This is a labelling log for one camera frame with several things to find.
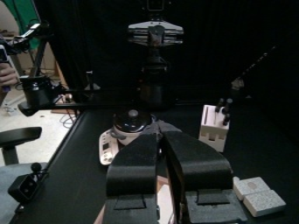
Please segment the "person's hand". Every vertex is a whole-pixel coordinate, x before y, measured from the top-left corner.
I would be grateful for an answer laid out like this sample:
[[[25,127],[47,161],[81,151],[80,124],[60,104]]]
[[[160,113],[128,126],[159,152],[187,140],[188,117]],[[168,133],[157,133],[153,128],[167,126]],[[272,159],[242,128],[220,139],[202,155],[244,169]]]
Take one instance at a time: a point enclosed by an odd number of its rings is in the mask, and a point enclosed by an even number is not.
[[[8,63],[0,63],[0,87],[12,86],[17,83],[17,74]]]

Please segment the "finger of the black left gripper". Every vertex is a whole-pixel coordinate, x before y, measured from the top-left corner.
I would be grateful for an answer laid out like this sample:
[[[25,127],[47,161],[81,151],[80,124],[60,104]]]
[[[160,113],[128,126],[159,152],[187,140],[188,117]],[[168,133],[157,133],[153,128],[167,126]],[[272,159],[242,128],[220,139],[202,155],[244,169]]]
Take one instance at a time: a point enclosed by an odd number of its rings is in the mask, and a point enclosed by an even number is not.
[[[148,27],[148,38],[147,38],[147,42],[148,42],[148,47],[155,47],[155,27],[149,26]]]
[[[164,44],[164,27],[157,25],[156,27],[156,31],[155,31],[155,34],[156,34],[156,47],[161,47],[163,44]]]

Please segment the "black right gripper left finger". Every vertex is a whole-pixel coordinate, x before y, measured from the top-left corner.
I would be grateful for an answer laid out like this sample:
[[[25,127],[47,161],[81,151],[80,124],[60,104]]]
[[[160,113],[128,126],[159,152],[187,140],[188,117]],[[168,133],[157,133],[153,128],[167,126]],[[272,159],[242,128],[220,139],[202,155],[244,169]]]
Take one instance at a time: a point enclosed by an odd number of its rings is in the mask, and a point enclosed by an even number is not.
[[[156,158],[159,136],[143,134],[107,169],[103,224],[157,224]]]

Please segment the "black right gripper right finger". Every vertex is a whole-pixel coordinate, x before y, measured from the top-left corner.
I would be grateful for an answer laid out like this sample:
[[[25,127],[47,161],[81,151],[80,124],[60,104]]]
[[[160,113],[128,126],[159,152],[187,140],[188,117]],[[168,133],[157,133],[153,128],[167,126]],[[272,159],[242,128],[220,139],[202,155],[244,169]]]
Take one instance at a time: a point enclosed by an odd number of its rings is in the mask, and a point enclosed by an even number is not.
[[[183,132],[163,133],[175,224],[244,224],[228,160]]]

